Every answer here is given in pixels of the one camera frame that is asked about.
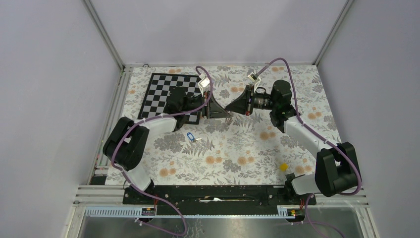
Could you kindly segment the metal keyring with keys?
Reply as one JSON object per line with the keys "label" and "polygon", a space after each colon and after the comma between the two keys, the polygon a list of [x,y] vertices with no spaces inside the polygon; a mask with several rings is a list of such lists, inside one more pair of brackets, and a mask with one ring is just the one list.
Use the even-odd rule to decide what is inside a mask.
{"label": "metal keyring with keys", "polygon": [[232,112],[229,112],[229,113],[228,113],[228,117],[225,119],[225,122],[226,122],[227,124],[231,124],[231,122],[232,122],[232,118],[233,118],[233,114],[232,114]]}

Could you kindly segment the blue tag key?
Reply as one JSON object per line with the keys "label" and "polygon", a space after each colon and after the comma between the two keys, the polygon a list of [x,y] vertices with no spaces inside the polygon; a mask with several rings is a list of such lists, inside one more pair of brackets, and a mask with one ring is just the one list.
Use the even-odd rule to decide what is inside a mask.
{"label": "blue tag key", "polygon": [[196,138],[191,132],[187,133],[187,137],[192,143],[195,143],[201,140],[201,138]]}

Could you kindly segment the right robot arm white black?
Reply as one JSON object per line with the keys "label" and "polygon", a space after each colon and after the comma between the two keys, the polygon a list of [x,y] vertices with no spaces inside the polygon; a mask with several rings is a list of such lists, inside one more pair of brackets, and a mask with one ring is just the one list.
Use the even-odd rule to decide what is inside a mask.
{"label": "right robot arm white black", "polygon": [[249,116],[253,110],[269,110],[271,123],[282,133],[297,140],[316,160],[315,173],[289,178],[284,198],[297,204],[305,194],[356,194],[361,189],[361,175],[354,146],[349,142],[330,141],[305,124],[293,106],[293,85],[284,80],[274,82],[271,92],[248,85],[244,92],[226,106],[226,110]]}

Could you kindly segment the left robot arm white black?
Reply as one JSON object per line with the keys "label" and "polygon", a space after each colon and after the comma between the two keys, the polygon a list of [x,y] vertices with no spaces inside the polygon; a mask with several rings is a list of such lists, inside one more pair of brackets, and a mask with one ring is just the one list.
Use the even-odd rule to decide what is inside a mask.
{"label": "left robot arm white black", "polygon": [[175,87],[169,92],[163,113],[140,120],[122,117],[113,128],[103,146],[103,154],[136,187],[134,196],[139,202],[147,204],[154,196],[153,181],[141,164],[147,143],[160,134],[179,130],[193,112],[203,112],[209,119],[230,117],[210,91],[189,97],[182,87]]}

